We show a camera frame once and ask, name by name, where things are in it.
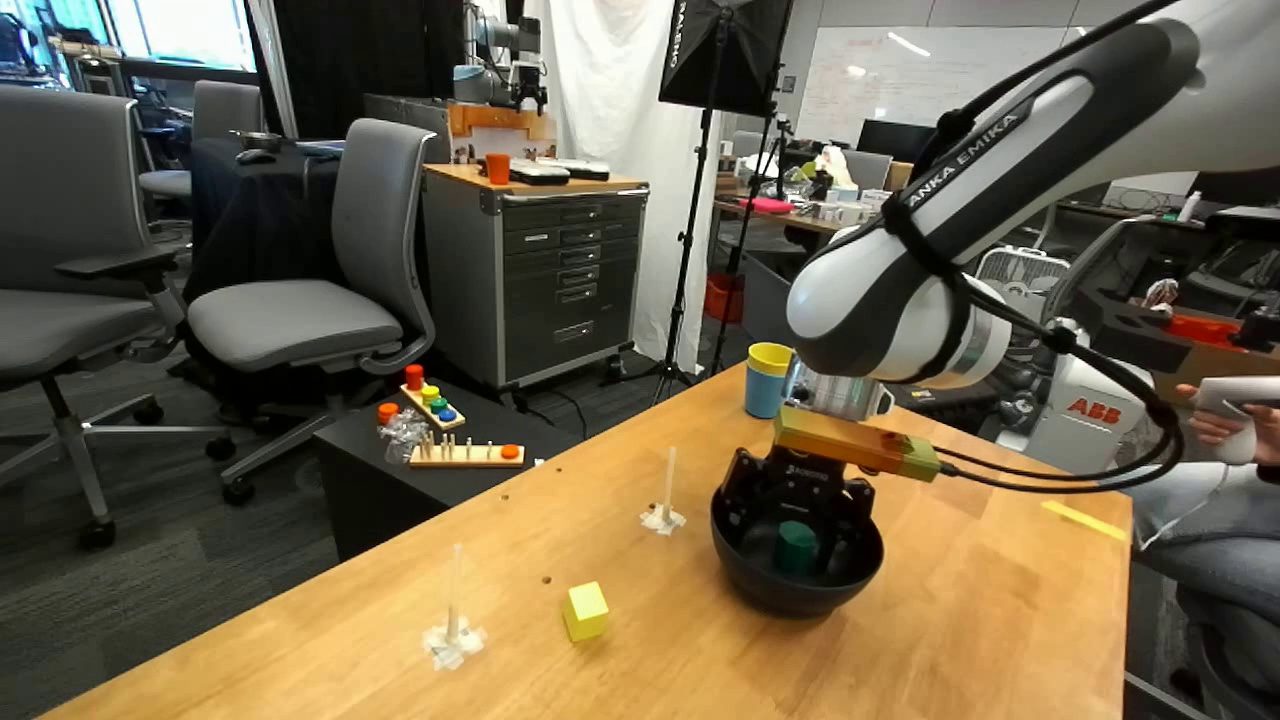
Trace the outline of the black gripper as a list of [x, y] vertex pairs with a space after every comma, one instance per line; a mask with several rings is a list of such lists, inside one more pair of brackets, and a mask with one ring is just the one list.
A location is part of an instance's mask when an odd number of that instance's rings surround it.
[[807, 521], [823, 545], [856, 545], [872, 530], [872, 500], [877, 491], [849, 478], [842, 461], [738, 452], [725, 475], [725, 535], [745, 545], [751, 528]]

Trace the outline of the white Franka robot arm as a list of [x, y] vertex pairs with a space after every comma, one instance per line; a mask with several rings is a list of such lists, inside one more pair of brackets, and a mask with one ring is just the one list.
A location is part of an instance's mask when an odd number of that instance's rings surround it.
[[1003, 360], [1014, 324], [966, 268], [1020, 218], [1104, 178], [1280, 164], [1280, 0], [1151, 2], [1015, 78], [792, 276], [803, 367], [970, 387]]

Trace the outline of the white ABB robot base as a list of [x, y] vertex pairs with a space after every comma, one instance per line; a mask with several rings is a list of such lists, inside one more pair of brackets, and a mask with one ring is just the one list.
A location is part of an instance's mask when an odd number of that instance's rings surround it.
[[1091, 364], [1061, 356], [1030, 436], [1030, 457], [1066, 472], [1099, 472], [1143, 418], [1140, 396]]

